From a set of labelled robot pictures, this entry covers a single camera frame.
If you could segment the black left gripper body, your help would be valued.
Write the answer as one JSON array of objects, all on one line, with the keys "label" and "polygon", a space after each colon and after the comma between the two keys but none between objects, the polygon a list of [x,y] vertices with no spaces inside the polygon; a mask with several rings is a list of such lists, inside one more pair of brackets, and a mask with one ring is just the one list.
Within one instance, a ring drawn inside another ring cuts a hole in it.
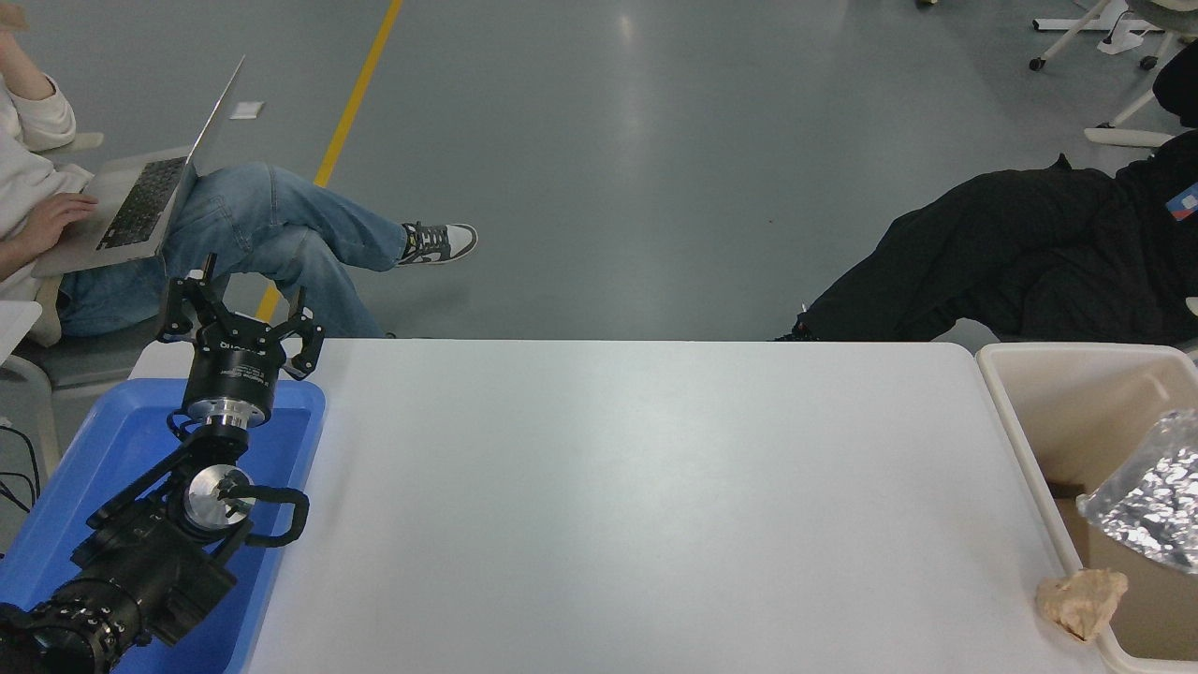
[{"label": "black left gripper body", "polygon": [[204,326],[196,333],[183,403],[234,400],[271,406],[284,358],[282,342],[267,324]]}]

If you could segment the person's right hand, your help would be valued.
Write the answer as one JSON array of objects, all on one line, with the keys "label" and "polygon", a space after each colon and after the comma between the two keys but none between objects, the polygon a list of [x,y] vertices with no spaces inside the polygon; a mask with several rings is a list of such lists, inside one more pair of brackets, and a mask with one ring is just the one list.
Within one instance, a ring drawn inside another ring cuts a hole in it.
[{"label": "person's right hand", "polygon": [[75,221],[86,219],[97,208],[98,199],[80,193],[59,193],[43,199],[26,217],[26,225],[13,242],[30,257],[49,251]]}]

